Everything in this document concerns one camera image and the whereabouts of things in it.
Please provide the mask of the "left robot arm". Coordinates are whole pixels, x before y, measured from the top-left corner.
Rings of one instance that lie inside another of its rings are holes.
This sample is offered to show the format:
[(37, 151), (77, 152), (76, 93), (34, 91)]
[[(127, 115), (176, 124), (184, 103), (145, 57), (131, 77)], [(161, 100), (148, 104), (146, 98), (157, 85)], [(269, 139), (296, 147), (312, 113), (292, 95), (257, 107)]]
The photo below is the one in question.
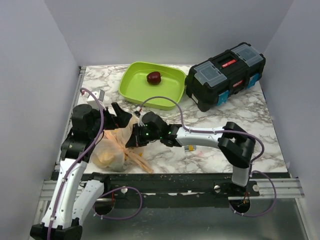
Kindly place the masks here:
[(81, 178), (90, 160), (96, 142), (104, 130), (125, 128), (132, 114), (113, 102), (114, 114), (107, 109), (80, 104), (73, 108), (72, 127), (61, 145), (58, 179), (49, 207), (39, 224), (31, 227), (35, 240), (79, 240), (83, 222), (98, 197), (110, 194), (111, 185), (100, 174), (86, 184), (77, 194)]

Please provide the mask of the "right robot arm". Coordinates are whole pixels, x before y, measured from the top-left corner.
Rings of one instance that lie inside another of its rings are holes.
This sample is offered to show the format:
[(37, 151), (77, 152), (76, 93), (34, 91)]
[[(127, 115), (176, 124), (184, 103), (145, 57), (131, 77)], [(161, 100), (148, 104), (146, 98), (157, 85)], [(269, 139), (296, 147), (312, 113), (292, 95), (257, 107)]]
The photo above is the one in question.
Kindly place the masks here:
[(167, 147), (194, 145), (219, 149), (232, 165), (230, 191), (236, 196), (247, 192), (256, 140), (236, 123), (228, 121), (217, 128), (187, 129), (181, 124), (167, 124), (159, 115), (150, 111), (133, 124), (125, 147), (144, 147), (153, 141), (160, 141)]

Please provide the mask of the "orange plastic bag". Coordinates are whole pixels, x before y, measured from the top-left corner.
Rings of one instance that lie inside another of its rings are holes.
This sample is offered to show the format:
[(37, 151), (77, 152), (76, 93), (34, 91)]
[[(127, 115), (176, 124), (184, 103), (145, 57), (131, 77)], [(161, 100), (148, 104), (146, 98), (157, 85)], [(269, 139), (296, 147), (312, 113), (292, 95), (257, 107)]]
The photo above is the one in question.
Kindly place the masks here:
[(143, 158), (143, 147), (126, 147), (126, 143), (133, 133), (133, 125), (138, 118), (132, 116), (125, 128), (104, 130), (102, 137), (96, 143), (90, 156), (90, 162), (100, 169), (109, 169), (114, 172), (124, 172), (125, 166), (136, 164), (146, 173), (154, 171), (147, 160)]

